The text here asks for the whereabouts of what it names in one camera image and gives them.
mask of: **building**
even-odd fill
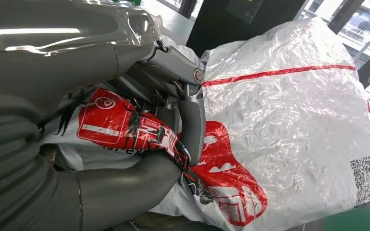
[[[329,23],[348,0],[309,0],[299,18],[319,16]],[[359,69],[370,59],[370,0],[361,7],[338,34]],[[370,98],[370,86],[367,88]]]

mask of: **white plastic bag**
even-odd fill
[[[195,194],[176,184],[153,212],[284,231],[370,204],[367,98],[321,19],[222,45],[202,62],[208,122]]]

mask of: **screw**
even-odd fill
[[[194,71],[194,80],[196,83],[202,83],[203,77],[203,72],[200,69]]]

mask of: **transparent plastic wrap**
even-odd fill
[[[191,192],[174,186],[153,212],[284,231],[370,205],[367,98],[321,19],[219,46],[202,61],[207,125]]]
[[[0,51],[50,56],[104,44],[144,46],[161,39],[160,17],[108,0],[6,2],[0,4],[1,16],[17,21],[0,21]]]

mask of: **gray robot arm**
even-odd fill
[[[63,95],[120,76],[154,48],[121,45],[118,33],[85,26],[113,22],[112,6],[88,2],[0,0],[0,230],[105,229],[157,205],[180,177],[161,151],[129,169],[81,172],[57,172],[38,155],[36,122],[54,112]],[[62,25],[70,22],[65,17],[76,18]],[[84,17],[89,20],[79,22]],[[47,28],[94,35],[22,34]],[[166,122],[173,116],[159,114]]]

